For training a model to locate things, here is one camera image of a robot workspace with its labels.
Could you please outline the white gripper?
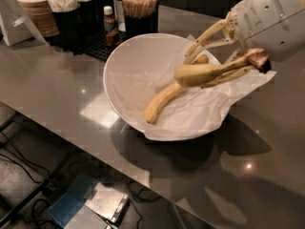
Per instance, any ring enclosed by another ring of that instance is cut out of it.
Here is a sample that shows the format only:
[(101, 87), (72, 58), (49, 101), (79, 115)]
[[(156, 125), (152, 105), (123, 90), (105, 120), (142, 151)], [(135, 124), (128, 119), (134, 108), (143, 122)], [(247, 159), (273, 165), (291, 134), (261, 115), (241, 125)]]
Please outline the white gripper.
[[(185, 52), (184, 63), (191, 64), (204, 51), (238, 41), (243, 52), (263, 49), (272, 61), (283, 62), (304, 49), (305, 0), (243, 0), (197, 37)], [(226, 60), (242, 56), (235, 50)], [(253, 70), (252, 65), (223, 73), (203, 88), (233, 81)]]

